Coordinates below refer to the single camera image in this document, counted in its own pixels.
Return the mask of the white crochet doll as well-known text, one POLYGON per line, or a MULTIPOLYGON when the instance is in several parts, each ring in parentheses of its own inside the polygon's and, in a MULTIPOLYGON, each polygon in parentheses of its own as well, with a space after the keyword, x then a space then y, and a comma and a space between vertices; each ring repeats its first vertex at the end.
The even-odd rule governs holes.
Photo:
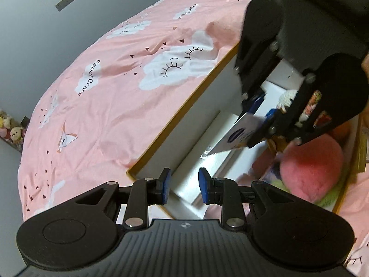
MULTIPOLYGON (((278 100, 277 108, 280 109, 283 113, 286 113, 288 108, 292 105, 292 102, 297 94, 296 89, 290 89, 284 92, 278 100)), ((299 122, 304 122, 311 115, 313 109, 315 108, 313 105, 315 104, 314 96, 311 97, 308 104, 306 105, 303 113, 300 115, 299 122)))

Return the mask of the pink folded cloth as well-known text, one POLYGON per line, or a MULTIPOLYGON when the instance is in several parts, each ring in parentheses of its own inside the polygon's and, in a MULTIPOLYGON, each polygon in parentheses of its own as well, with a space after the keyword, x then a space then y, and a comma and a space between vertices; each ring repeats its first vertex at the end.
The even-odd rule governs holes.
POLYGON ((251 165, 252 176, 255 179, 260 179, 274 162, 279 162, 281 160, 282 156, 283 153, 266 148, 251 165))

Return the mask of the long white box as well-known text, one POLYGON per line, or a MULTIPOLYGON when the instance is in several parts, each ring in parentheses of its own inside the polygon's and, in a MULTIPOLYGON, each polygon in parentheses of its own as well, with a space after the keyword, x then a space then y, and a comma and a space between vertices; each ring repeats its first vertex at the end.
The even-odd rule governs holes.
POLYGON ((239 118, 233 113, 220 112, 173 173, 172 192, 184 202, 194 203, 200 196, 198 170, 206 168, 215 177, 233 156, 240 157, 241 172, 232 175, 231 179, 248 171, 257 157, 258 148, 249 149, 242 144, 262 122, 261 116, 245 114, 239 118))

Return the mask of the hanging plush toy column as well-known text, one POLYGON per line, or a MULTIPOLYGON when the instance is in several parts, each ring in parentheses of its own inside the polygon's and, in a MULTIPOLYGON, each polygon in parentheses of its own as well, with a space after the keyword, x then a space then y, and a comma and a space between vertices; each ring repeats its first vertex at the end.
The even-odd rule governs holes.
POLYGON ((23 151, 25 128, 5 111, 0 111, 1 139, 18 152, 23 151))

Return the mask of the white cream tube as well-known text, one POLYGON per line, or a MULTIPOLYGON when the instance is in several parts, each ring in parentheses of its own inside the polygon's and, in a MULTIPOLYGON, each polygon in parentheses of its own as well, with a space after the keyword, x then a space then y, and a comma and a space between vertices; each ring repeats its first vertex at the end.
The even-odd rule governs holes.
POLYGON ((212 154, 245 148, 251 135, 261 126, 264 117, 246 113, 226 132, 226 134, 201 155, 202 158, 212 154))

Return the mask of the red panda captain plush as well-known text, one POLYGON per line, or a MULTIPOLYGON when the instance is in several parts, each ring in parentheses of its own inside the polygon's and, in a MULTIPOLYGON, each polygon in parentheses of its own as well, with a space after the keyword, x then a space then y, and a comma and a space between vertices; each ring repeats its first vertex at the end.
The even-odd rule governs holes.
MULTIPOLYGON (((312 97, 310 98, 305 110, 304 115, 308 119, 312 114, 315 108, 318 106, 320 99, 322 98, 322 93, 316 90, 312 97)), ((321 128, 322 126, 328 124, 331 121, 331 116, 326 111, 320 111, 316 120, 313 124, 314 128, 321 128)))

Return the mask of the pink cloud print duvet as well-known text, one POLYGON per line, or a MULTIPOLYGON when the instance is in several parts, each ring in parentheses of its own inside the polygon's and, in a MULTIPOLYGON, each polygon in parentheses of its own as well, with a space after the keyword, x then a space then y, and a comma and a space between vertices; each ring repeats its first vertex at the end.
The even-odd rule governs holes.
POLYGON ((21 276, 350 275, 349 223, 262 181, 253 203, 227 199, 217 220, 150 219, 151 205, 118 202, 138 180, 128 170, 239 48, 251 1, 161 0, 45 92, 19 167, 21 276))

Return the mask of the pink fluffy peach plush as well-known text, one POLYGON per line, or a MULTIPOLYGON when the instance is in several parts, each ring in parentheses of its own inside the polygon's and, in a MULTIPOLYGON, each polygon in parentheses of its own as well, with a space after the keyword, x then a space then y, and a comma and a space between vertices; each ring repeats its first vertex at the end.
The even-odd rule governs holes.
POLYGON ((342 186, 342 146, 351 133, 349 122, 298 146, 291 142, 277 152, 261 180, 322 208, 335 202, 342 186))

